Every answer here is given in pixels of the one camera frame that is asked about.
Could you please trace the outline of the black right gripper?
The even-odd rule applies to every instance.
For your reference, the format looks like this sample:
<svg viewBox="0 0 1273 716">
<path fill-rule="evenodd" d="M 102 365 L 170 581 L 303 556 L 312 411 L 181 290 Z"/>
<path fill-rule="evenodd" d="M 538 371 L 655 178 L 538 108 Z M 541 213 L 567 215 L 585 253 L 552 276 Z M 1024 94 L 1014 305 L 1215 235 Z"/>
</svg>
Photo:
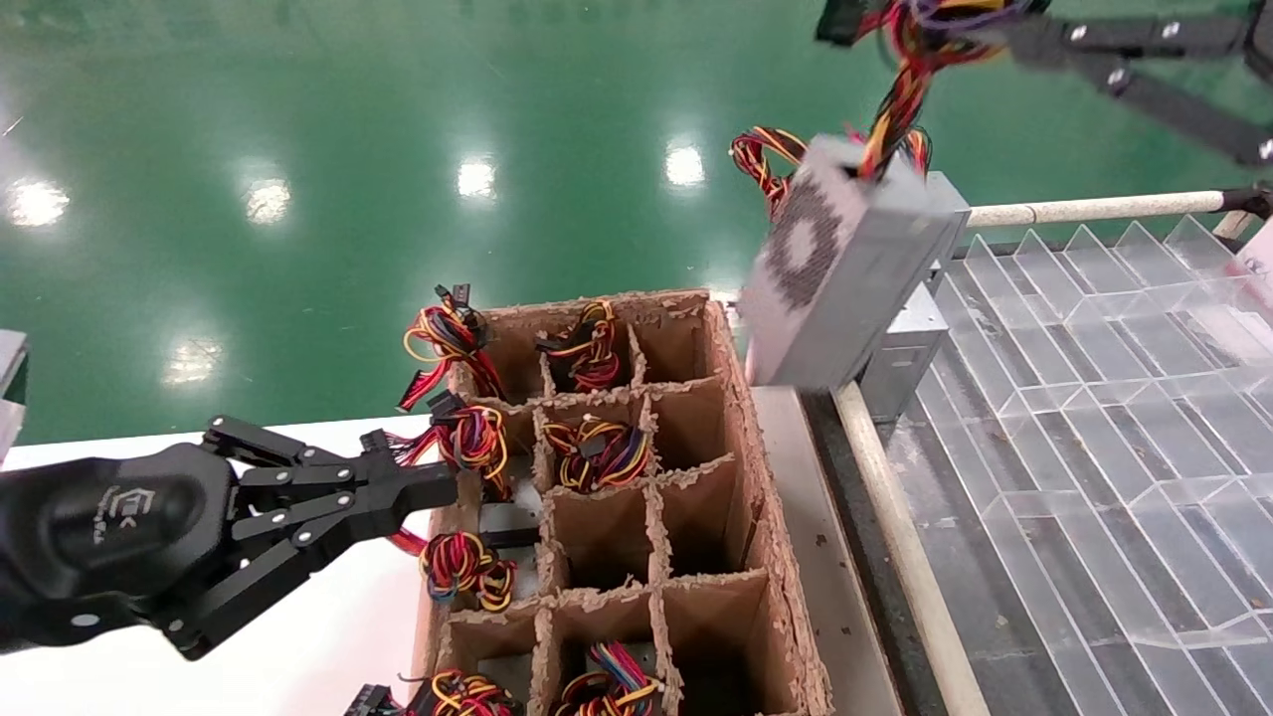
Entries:
<svg viewBox="0 0 1273 716">
<path fill-rule="evenodd" d="M 1069 70 L 1096 90 L 1218 152 L 1240 166 L 1270 164 L 1270 127 L 1221 110 L 1169 82 L 1137 73 L 1144 59 L 1200 61 L 1239 56 L 1272 87 L 1272 1 L 1253 10 L 1169 18 L 1063 20 L 1023 15 L 1001 25 L 1015 62 L 1037 70 Z"/>
</svg>

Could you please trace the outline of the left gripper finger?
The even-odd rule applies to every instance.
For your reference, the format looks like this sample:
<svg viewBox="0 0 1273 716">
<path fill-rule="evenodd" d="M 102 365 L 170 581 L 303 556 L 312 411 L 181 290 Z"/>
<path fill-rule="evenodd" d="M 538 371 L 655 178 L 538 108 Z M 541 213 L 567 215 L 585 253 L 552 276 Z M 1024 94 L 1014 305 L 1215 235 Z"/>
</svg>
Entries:
<svg viewBox="0 0 1273 716">
<path fill-rule="evenodd" d="M 401 465 L 384 431 L 372 431 L 360 441 L 363 452 L 345 457 L 241 419 L 215 417 L 204 434 L 204 448 L 244 462 L 238 496 L 258 512 L 298 510 L 306 503 L 350 507 L 363 496 L 372 510 L 402 519 L 454 503 L 454 468 L 446 462 Z"/>
</svg>

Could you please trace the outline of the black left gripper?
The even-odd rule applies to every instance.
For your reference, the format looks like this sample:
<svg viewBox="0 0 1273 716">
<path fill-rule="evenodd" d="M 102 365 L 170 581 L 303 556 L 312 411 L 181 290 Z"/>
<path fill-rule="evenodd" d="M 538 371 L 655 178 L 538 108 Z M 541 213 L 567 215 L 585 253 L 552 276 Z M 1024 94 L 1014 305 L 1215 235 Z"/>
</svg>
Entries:
<svg viewBox="0 0 1273 716">
<path fill-rule="evenodd" d="M 200 660 L 360 541 L 440 497 L 322 497 L 229 515 L 238 476 L 195 445 L 3 471 L 3 652 L 151 626 Z"/>
</svg>

